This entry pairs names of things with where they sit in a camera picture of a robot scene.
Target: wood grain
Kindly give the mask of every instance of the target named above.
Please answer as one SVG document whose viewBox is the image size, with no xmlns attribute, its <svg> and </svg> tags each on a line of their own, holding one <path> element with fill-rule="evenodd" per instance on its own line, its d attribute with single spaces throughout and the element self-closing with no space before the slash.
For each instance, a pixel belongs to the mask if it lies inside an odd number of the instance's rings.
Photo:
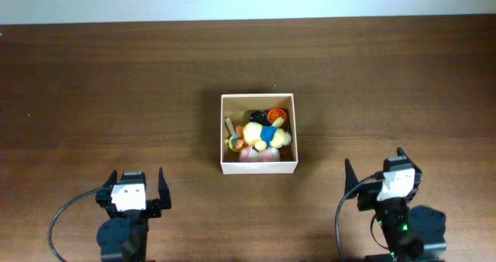
<svg viewBox="0 0 496 262">
<path fill-rule="evenodd" d="M 344 158 L 361 178 L 398 146 L 424 171 L 412 206 L 447 214 L 444 257 L 496 260 L 495 16 L 0 30 L 0 260 L 53 261 L 62 204 L 113 169 L 146 172 L 157 197 L 159 166 L 173 208 L 150 220 L 150 259 L 334 260 Z M 294 93 L 294 174 L 222 175 L 220 95 L 241 92 Z M 347 255 L 381 253 L 372 213 L 342 213 Z M 106 219 L 77 203 L 57 249 L 98 260 Z"/>
</svg>

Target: open box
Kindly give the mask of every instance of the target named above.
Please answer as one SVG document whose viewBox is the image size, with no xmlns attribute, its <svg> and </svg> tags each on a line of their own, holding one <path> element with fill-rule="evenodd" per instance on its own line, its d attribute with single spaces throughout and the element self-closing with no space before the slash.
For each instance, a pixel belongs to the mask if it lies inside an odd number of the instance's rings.
<svg viewBox="0 0 496 262">
<path fill-rule="evenodd" d="M 220 165 L 224 174 L 275 174 L 293 173 L 298 164 L 296 142 L 295 104 L 293 94 L 222 95 L 220 112 Z M 244 126 L 250 113 L 256 110 L 281 108 L 286 110 L 288 121 L 281 127 L 291 134 L 291 144 L 284 148 L 285 155 L 279 162 L 239 162 L 239 153 L 230 150 L 224 139 L 229 137 L 225 118 L 234 126 Z"/>
</svg>

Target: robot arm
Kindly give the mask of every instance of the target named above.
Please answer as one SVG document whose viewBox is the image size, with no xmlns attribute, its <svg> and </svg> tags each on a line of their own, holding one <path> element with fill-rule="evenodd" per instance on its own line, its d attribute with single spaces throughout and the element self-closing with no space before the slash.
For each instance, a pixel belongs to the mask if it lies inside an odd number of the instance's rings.
<svg viewBox="0 0 496 262">
<path fill-rule="evenodd" d="M 146 260 L 148 219 L 160 218 L 163 209 L 171 208 L 171 194 L 159 170 L 160 199 L 146 200 L 146 178 L 143 172 L 128 172 L 117 182 L 113 171 L 96 195 L 96 202 L 110 217 L 98 230 L 97 243 L 102 262 Z"/>
<path fill-rule="evenodd" d="M 342 202 L 358 196 L 358 210 L 373 209 L 386 239 L 389 255 L 376 255 L 365 261 L 437 261 L 446 250 L 444 232 L 446 216 L 434 209 L 418 206 L 410 209 L 407 204 L 419 191 L 422 171 L 408 158 L 402 148 L 398 156 L 384 160 L 383 170 L 369 177 L 379 181 L 361 184 L 351 163 L 345 160 L 346 186 Z M 336 227 L 339 213 L 336 213 Z M 339 244 L 339 230 L 336 228 Z"/>
</svg>

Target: pink toy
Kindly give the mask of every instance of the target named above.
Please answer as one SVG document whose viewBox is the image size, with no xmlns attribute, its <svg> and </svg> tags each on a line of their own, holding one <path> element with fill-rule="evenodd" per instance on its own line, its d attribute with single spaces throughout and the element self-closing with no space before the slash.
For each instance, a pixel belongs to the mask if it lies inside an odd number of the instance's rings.
<svg viewBox="0 0 496 262">
<path fill-rule="evenodd" d="M 239 162 L 278 162 L 280 160 L 279 150 L 273 147 L 259 153 L 253 146 L 248 146 L 239 152 Z"/>
</svg>

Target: black cable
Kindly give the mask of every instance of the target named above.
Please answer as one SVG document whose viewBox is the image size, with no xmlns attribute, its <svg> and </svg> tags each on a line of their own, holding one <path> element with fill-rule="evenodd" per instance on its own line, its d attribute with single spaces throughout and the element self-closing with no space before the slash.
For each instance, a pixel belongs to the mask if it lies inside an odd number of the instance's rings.
<svg viewBox="0 0 496 262">
<path fill-rule="evenodd" d="M 59 261 L 63 261 L 63 262 L 67 262 L 64 258 L 62 258 L 60 256 L 60 254 L 55 250 L 55 247 L 53 246 L 53 242 L 52 242 L 52 231 L 53 231 L 53 226 L 55 225 L 55 222 L 57 221 L 59 215 L 65 210 L 67 209 L 70 205 L 74 204 L 77 200 L 80 200 L 86 196 L 89 196 L 89 195 L 92 195 L 94 193 L 97 193 L 99 191 L 101 191 L 102 189 L 104 188 L 96 188 L 96 189 L 93 189 L 92 191 L 88 191 L 82 195 L 79 195 L 77 196 L 76 198 L 70 200 L 66 205 L 64 205 L 62 207 L 62 209 L 59 210 L 59 212 L 55 215 L 55 217 L 53 218 L 52 222 L 50 223 L 50 228 L 48 229 L 48 245 L 50 246 L 50 249 L 52 250 L 52 253 L 53 255 L 55 255 L 55 257 L 59 260 Z"/>
<path fill-rule="evenodd" d="M 372 234 L 372 238 L 374 239 L 374 241 L 380 246 L 382 247 L 383 249 L 385 250 L 389 250 L 387 247 L 381 245 L 376 239 L 375 239 L 375 236 L 374 236 L 374 231 L 372 230 L 372 227 L 374 227 L 374 221 L 375 219 L 377 218 L 377 215 L 374 215 L 372 216 L 372 221 L 370 222 L 370 234 Z"/>
<path fill-rule="evenodd" d="M 345 200 L 348 199 L 348 197 L 357 189 L 359 188 L 362 184 L 370 181 L 370 180 L 373 180 L 373 179 L 376 179 L 376 180 L 380 180 L 380 179 L 383 179 L 384 178 L 384 175 L 382 172 L 377 172 L 376 174 L 373 174 L 367 178 L 364 178 L 362 181 L 360 181 L 358 184 L 356 184 L 353 188 L 351 188 L 344 196 L 343 198 L 341 199 L 341 202 L 339 203 L 338 205 L 338 209 L 336 210 L 336 218 L 334 219 L 334 228 L 336 230 L 336 245 L 338 247 L 338 254 L 339 254 L 339 260 L 341 262 L 344 262 L 344 256 L 343 256 L 343 248 L 341 247 L 341 242 L 339 240 L 339 213 L 341 212 L 341 208 L 343 207 L 343 204 L 345 202 Z"/>
</svg>

